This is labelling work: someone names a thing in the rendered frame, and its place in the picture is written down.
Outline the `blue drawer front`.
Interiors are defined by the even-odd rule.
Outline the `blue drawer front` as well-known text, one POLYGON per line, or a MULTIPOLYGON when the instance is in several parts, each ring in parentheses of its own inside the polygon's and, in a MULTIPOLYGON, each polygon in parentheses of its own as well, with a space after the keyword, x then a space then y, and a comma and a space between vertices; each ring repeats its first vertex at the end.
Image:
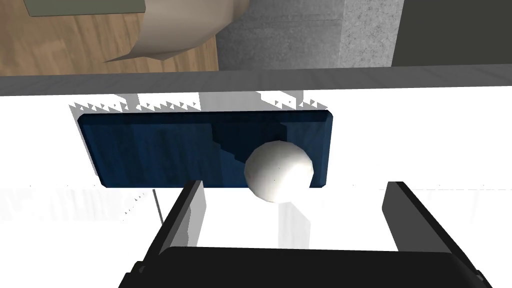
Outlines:
POLYGON ((246 188, 245 162, 267 142, 303 149, 311 187, 327 182, 333 115, 328 110, 83 114, 77 120, 107 188, 246 188))

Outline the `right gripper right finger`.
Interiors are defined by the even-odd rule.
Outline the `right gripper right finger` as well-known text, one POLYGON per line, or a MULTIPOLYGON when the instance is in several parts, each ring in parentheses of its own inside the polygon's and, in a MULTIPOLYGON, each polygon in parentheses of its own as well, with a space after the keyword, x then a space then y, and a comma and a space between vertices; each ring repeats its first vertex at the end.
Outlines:
POLYGON ((466 255, 402 181, 387 183, 382 212, 399 251, 466 255))

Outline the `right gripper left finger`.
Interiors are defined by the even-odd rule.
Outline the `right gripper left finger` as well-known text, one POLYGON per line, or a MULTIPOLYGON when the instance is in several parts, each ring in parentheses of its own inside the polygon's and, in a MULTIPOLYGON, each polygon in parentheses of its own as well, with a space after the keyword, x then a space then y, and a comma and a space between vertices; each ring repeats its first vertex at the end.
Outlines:
POLYGON ((196 247, 206 213, 203 182, 188 182, 179 193, 143 259, 149 262, 170 247, 196 247))

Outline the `white ball knob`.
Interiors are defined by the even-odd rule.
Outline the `white ball knob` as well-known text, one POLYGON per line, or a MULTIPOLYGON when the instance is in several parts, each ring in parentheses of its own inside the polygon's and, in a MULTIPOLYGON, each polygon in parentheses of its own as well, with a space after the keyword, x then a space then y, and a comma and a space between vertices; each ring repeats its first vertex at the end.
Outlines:
POLYGON ((244 178, 256 197, 270 203, 291 202, 308 189, 314 176, 306 152, 287 141, 271 141, 257 147, 244 166, 244 178))

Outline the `grey-green rug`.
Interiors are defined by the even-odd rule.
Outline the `grey-green rug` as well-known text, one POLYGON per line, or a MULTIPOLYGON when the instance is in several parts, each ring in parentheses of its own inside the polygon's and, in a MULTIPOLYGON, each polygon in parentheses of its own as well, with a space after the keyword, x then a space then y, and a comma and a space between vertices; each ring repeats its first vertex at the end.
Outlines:
POLYGON ((23 0, 30 17, 145 13, 145 0, 23 0))

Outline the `beige rounded shape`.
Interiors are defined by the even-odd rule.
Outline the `beige rounded shape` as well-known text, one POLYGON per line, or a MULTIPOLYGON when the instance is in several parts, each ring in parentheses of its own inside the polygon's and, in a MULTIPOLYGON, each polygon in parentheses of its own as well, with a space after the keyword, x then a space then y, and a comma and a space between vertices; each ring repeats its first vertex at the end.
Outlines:
POLYGON ((140 33, 117 60, 164 61, 194 49, 247 11, 250 0, 135 0, 145 8, 140 33))

